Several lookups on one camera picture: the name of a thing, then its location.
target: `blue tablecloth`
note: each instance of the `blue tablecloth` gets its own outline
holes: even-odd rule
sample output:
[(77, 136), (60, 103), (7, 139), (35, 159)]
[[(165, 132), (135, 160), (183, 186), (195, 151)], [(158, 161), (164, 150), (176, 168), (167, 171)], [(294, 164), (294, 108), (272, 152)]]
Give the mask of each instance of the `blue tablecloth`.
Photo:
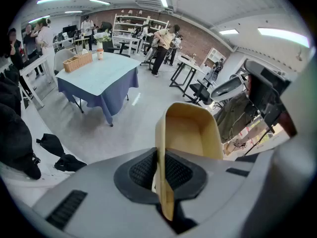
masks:
[[(117, 114), (122, 108), (123, 101), (126, 98), (129, 88), (139, 87), (137, 67), (134, 67), (132, 69), (127, 68), (127, 66), (135, 66), (135, 64), (138, 64), (138, 62), (133, 59), (126, 60), (129, 58), (120, 55), (113, 56), (113, 54), (111, 54), (107, 56), (109, 56), (107, 63), (98, 63), (98, 61), (94, 61), (95, 63), (93, 62), (85, 65), (84, 67), (86, 68), (82, 67), (71, 73), (61, 71), (56, 77), (59, 92), (62, 92), (69, 101), (75, 103), (74, 96), (76, 96), (82, 100), (87, 101), (87, 106), (89, 108), (101, 107), (103, 109), (107, 122), (109, 124), (112, 124), (111, 116)], [(92, 72), (94, 74), (98, 73), (99, 77), (101, 77), (102, 75), (103, 77), (105, 77), (105, 74), (107, 75), (107, 77), (105, 78), (105, 80), (100, 80), (97, 77), (95, 77), (94, 80), (89, 79), (88, 74), (90, 73), (91, 76)], [(107, 79), (109, 77), (113, 78), (113, 76), (116, 76), (117, 78), (115, 78), (114, 82), (111, 81), (112, 83), (110, 84)], [(83, 78), (86, 79), (88, 82), (79, 82), (78, 86), (73, 84), (75, 82), (78, 82), (79, 79), (82, 80)], [(93, 85), (94, 82), (97, 81), (100, 85), (103, 84), (103, 86), (105, 86), (106, 88), (105, 90), (100, 91), (98, 94), (93, 94), (93, 91), (98, 92), (98, 90), (100, 90), (99, 86), (94, 87)]]

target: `ceiling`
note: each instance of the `ceiling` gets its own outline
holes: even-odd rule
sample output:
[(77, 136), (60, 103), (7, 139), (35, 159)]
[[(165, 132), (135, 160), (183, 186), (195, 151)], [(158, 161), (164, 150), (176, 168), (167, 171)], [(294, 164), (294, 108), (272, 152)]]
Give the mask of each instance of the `ceiling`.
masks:
[[(50, 15), (51, 17), (65, 16), (65, 11), (82, 10), (83, 13), (120, 7), (143, 8), (152, 10), (164, 9), (160, 0), (102, 0), (111, 5), (102, 5), (89, 0), (67, 0), (36, 4), (38, 0), (28, 0), (19, 13), (22, 25), (28, 21)], [(169, 5), (165, 13), (183, 16), (195, 21), (211, 34), (238, 47), (255, 50), (280, 60), (287, 66), (303, 67), (294, 58), (299, 52), (299, 45), (276, 38), (263, 37), (257, 31), (258, 27), (276, 27), (297, 33), (308, 32), (296, 16), (295, 10), (286, 0), (167, 0)], [(239, 35), (221, 36), (218, 31), (236, 28)], [(303, 54), (308, 49), (301, 47)]]

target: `floor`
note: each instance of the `floor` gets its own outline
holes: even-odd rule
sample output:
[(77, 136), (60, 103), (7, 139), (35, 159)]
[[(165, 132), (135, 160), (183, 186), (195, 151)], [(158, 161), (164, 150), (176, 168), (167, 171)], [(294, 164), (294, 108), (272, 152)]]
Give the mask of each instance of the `floor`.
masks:
[[(144, 55), (132, 55), (131, 58), (143, 61)], [(54, 82), (48, 86), (45, 76), (31, 80), (39, 85), (40, 98), (45, 95), (42, 100), (45, 106), (37, 105), (37, 108), (46, 125), (71, 152), (90, 164), (155, 145), (155, 125), (163, 111), (173, 102), (189, 100), (182, 97), (178, 88), (169, 87), (176, 66), (176, 62), (173, 67), (162, 64), (158, 78), (152, 76), (147, 64), (139, 66), (139, 88), (129, 89), (130, 100), (124, 101), (120, 112), (113, 116), (114, 127), (108, 125), (100, 107), (87, 108), (82, 101), (85, 112), (82, 114), (75, 104), (58, 92)], [(180, 74), (179, 82), (187, 73), (188, 70), (184, 70)]]

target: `wicker basket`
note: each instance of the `wicker basket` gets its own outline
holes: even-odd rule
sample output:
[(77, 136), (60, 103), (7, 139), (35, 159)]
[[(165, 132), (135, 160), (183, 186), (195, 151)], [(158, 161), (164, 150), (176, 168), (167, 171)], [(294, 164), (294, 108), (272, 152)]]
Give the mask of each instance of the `wicker basket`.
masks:
[(93, 61), (91, 52), (83, 55), (75, 55), (74, 57), (63, 62), (66, 72), (72, 72)]

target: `black monitor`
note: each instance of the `black monitor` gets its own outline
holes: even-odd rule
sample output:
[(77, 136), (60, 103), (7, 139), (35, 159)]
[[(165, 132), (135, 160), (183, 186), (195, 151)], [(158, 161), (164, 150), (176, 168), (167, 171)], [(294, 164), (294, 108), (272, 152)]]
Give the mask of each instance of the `black monitor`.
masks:
[(76, 28), (77, 28), (76, 25), (63, 27), (63, 33), (75, 31)]

